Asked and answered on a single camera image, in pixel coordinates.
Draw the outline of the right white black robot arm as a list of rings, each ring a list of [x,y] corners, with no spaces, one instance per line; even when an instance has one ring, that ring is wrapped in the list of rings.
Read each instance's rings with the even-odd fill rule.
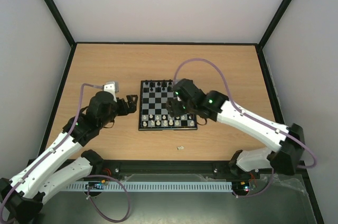
[[[240,178],[255,169],[269,169],[294,175],[304,152],[304,132],[300,125],[287,126],[264,119],[232,103],[227,95],[212,90],[205,94],[192,80],[175,81],[176,95],[167,101],[171,116],[185,113],[232,126],[265,145],[264,148],[238,150],[229,162],[231,173]]]

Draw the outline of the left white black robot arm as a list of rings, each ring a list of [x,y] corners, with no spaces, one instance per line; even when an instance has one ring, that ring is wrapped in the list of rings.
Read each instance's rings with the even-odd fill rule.
[[[81,178],[100,177],[104,160],[93,150],[84,151],[64,168],[60,166],[117,116],[134,113],[137,100],[137,95],[120,99],[114,91],[97,92],[88,106],[78,108],[38,158],[11,179],[1,179],[1,209],[7,209],[18,223],[28,223],[64,187]]]

